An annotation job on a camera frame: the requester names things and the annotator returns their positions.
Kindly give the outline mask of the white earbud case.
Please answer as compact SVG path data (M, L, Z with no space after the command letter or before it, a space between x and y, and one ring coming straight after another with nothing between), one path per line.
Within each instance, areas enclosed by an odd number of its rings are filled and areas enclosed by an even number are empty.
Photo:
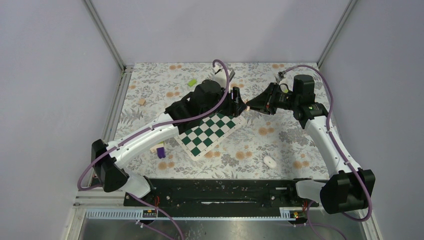
M269 155L266 155L263 157L263 163L269 168L269 169L275 169L277 167L277 162L270 157Z

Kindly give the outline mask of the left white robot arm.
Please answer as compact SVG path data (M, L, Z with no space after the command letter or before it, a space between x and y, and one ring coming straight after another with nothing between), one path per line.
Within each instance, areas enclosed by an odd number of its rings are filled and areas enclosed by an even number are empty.
M152 204L154 190L145 177L126 170L127 164L159 142L198 127L206 117L214 114L238 117L246 107L239 87L225 89L214 80L204 80L194 91L172 103L156 119L123 140L94 141L90 165L99 180L98 186L106 193L123 190L135 195L144 206Z

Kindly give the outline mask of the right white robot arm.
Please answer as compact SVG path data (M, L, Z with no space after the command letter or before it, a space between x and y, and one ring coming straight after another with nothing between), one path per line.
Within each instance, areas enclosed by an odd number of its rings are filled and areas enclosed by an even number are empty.
M284 92L280 84L272 82L246 103L251 110L267 115L274 115L278 109L292 111L325 162L330 179L326 183L296 180L294 188L286 193L287 201L299 206L308 199L322 205L328 214L371 211L375 175L370 169L364 170L344 147L327 109L316 102L314 90L313 77L300 74L294 77L292 90Z

